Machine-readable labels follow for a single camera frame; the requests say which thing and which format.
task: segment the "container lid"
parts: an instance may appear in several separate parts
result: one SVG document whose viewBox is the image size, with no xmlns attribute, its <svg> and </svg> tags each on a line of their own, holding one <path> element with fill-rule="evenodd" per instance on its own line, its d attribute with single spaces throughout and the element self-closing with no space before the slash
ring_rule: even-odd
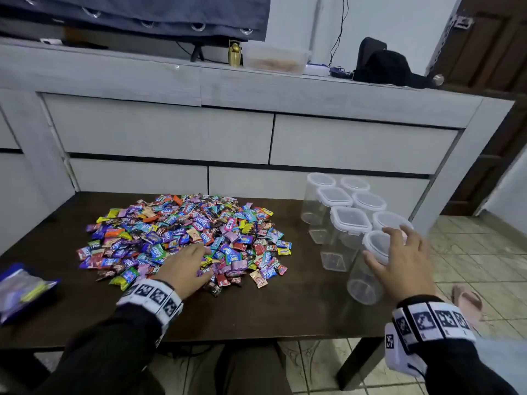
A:
<svg viewBox="0 0 527 395">
<path fill-rule="evenodd" d="M 369 211 L 384 211 L 386 209 L 386 201 L 378 195 L 367 191 L 356 192 L 352 195 L 355 206 Z"/>
<path fill-rule="evenodd" d="M 379 211 L 373 213 L 372 221 L 376 230 L 380 230 L 383 227 L 399 228 L 399 226 L 402 224 L 408 226 L 412 230 L 414 228 L 408 219 L 388 211 Z"/>
<path fill-rule="evenodd" d="M 317 188 L 318 200 L 325 206 L 352 206 L 353 199 L 340 187 Z"/>
<path fill-rule="evenodd" d="M 309 173 L 307 175 L 307 182 L 313 186 L 334 186 L 337 184 L 337 180 L 325 173 Z"/>
<path fill-rule="evenodd" d="M 340 179 L 340 185 L 351 191 L 369 191 L 370 188 L 369 183 L 358 176 L 344 176 Z"/>
<path fill-rule="evenodd" d="M 331 221 L 335 228 L 357 235 L 372 230 L 372 224 L 363 210 L 347 206 L 331 208 Z"/>
<path fill-rule="evenodd" d="M 390 235 L 382 231 L 373 230 L 363 237 L 364 247 L 373 254 L 375 259 L 383 265 L 388 265 L 388 250 Z"/>
</svg>

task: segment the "curtain ring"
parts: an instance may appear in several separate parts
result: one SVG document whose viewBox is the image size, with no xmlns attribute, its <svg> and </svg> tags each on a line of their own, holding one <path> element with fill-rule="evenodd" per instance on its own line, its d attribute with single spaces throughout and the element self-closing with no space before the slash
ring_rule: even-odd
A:
<svg viewBox="0 0 527 395">
<path fill-rule="evenodd" d="M 24 0 L 26 3 L 28 4 L 31 4 L 31 5 L 35 5 L 36 4 L 36 0 Z"/>
<path fill-rule="evenodd" d="M 82 7 L 82 10 L 86 12 L 87 15 L 91 16 L 92 18 L 99 18 L 101 16 L 101 12 L 91 12 L 88 8 Z"/>
<path fill-rule="evenodd" d="M 194 26 L 194 24 L 190 25 L 190 27 L 192 28 L 192 30 L 195 30 L 196 32 L 202 32 L 205 30 L 205 27 L 207 26 L 207 24 L 198 24 L 198 25 L 201 25 L 201 27 L 197 28 L 196 26 Z"/>
</svg>

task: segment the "pink slipper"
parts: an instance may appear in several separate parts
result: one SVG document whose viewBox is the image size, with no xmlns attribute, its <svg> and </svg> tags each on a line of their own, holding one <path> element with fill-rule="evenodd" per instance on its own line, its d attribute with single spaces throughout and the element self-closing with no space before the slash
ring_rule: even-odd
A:
<svg viewBox="0 0 527 395">
<path fill-rule="evenodd" d="M 476 292 L 468 290 L 463 285 L 455 284 L 452 287 L 452 302 L 461 310 L 467 322 L 472 326 L 478 325 L 483 311 L 483 302 Z"/>
</svg>

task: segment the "left hand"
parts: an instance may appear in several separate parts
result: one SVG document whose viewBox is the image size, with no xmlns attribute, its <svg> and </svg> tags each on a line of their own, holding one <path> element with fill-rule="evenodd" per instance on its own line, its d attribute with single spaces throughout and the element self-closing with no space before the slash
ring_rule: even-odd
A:
<svg viewBox="0 0 527 395">
<path fill-rule="evenodd" d="M 178 253 L 168 257 L 154 276 L 155 279 L 166 281 L 174 287 L 181 300 L 198 291 L 213 275 L 208 272 L 197 277 L 197 272 L 204 255 L 209 255 L 210 249 L 202 244 L 191 244 Z"/>
</svg>

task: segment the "electrical cable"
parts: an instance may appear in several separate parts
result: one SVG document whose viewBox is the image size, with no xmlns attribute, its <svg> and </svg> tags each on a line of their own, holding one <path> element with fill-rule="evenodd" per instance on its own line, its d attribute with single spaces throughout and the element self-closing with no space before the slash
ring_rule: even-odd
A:
<svg viewBox="0 0 527 395">
<path fill-rule="evenodd" d="M 330 59 L 329 59 L 328 66 L 331 66 L 331 63 L 333 62 L 333 57 L 335 56 L 335 52 L 337 52 L 338 46 L 340 45 L 340 38 L 342 37 L 344 21 L 348 17 L 348 13 L 349 13 L 349 0 L 346 0 L 346 15 L 344 15 L 344 0 L 342 0 L 342 15 L 340 17 L 340 33 L 338 34 L 335 44 L 333 44 L 333 47 L 331 47 L 331 50 L 329 51 Z"/>
<path fill-rule="evenodd" d="M 184 52 L 186 52 L 188 55 L 192 56 L 192 53 L 191 52 L 188 52 L 187 50 L 185 50 L 183 48 L 183 46 L 181 44 L 179 44 L 179 42 L 175 42 L 177 45 L 179 45 L 179 48 L 181 48 Z M 215 62 L 217 64 L 225 64 L 225 62 L 220 62 L 220 61 L 213 61 L 212 59 L 206 59 L 206 58 L 203 58 L 205 61 L 208 61 L 208 62 Z"/>
</svg>

